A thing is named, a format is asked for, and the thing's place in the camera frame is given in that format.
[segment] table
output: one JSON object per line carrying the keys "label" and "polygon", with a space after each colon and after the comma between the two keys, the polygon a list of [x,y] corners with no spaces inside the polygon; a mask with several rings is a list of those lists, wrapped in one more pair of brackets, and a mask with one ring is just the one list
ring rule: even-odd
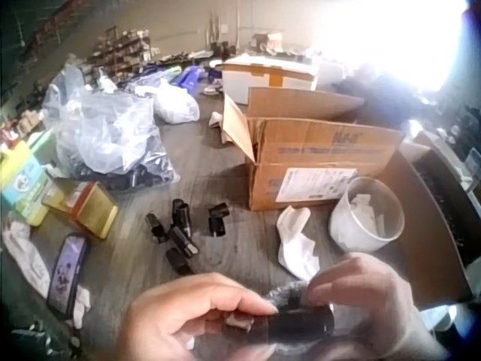
{"label": "table", "polygon": [[[212,111],[222,113],[219,98],[197,96],[201,119],[176,126],[159,121],[162,141],[181,176],[165,187],[114,195],[119,214],[106,241],[93,241],[81,270],[80,284],[90,290],[92,309],[83,318],[83,345],[95,353],[113,349],[116,334],[129,304],[143,291],[178,276],[165,258],[173,247],[156,244],[145,216],[153,212],[170,224],[171,202],[181,198],[191,206],[192,239],[200,254],[192,259],[195,272],[219,272],[258,293],[284,285],[295,278],[277,261],[280,239],[276,221],[279,211],[251,212],[243,154],[232,144],[221,144],[218,129],[207,122]],[[226,202],[231,216],[225,218],[227,234],[208,235],[208,208]],[[342,251],[328,237],[327,219],[332,205],[311,208],[304,233],[317,242],[315,253],[321,269],[341,257]],[[47,267],[53,268],[64,237],[74,231],[61,216],[50,212],[33,234]],[[201,338],[195,347],[198,359],[214,360],[219,349]]]}

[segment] white plastic container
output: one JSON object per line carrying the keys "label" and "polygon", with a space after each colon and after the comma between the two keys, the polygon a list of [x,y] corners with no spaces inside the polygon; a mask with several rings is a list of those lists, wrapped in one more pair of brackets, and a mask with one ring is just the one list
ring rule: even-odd
{"label": "white plastic container", "polygon": [[224,93],[234,102],[247,105],[249,88],[255,86],[315,90],[318,69],[318,65],[300,62],[239,56],[222,64]]}
{"label": "white plastic container", "polygon": [[[361,206],[369,211],[359,213],[354,199],[362,199]],[[372,211],[374,223],[368,222]],[[404,212],[398,198],[384,183],[369,177],[351,181],[329,221],[331,237],[346,252],[375,252],[403,230]]]}

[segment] white box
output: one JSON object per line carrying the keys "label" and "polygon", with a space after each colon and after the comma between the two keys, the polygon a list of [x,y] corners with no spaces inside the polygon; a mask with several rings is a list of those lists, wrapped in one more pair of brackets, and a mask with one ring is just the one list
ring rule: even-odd
{"label": "white box", "polygon": [[239,56],[222,64],[224,93],[234,102],[246,105],[251,87],[315,90],[317,72],[317,65],[263,56]]}

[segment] white cloth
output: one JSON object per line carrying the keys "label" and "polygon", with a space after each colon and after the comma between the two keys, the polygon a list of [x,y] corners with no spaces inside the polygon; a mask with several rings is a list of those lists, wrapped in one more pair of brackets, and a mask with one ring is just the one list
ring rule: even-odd
{"label": "white cloth", "polygon": [[277,220],[279,263],[303,281],[310,281],[320,270],[319,257],[314,256],[316,242],[302,234],[309,218],[308,208],[289,206]]}
{"label": "white cloth", "polygon": [[[5,227],[2,230],[4,245],[17,262],[25,279],[44,299],[47,299],[50,274],[37,248],[29,240],[30,226],[19,220],[12,220],[9,223],[10,228]],[[76,329],[82,328],[83,315],[90,307],[90,292],[79,285],[74,306]]]}

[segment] hand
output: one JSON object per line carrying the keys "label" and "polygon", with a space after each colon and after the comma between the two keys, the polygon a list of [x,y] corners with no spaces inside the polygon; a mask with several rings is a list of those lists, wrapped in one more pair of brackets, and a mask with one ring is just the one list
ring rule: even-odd
{"label": "hand", "polygon": [[[117,359],[192,359],[186,343],[204,333],[218,333],[225,312],[235,310],[256,316],[277,312],[257,293],[218,274],[181,278],[148,290],[127,312],[117,342]],[[262,352],[253,350],[251,355],[257,353]]]}
{"label": "hand", "polygon": [[325,354],[326,359],[378,358],[405,346],[412,348],[411,355],[407,356],[437,359],[446,355],[422,324],[410,285],[373,256],[348,255],[343,262],[312,280],[307,297],[314,305],[356,306],[370,315],[368,328],[360,329],[365,342],[343,341],[342,347],[332,344],[331,356]]}

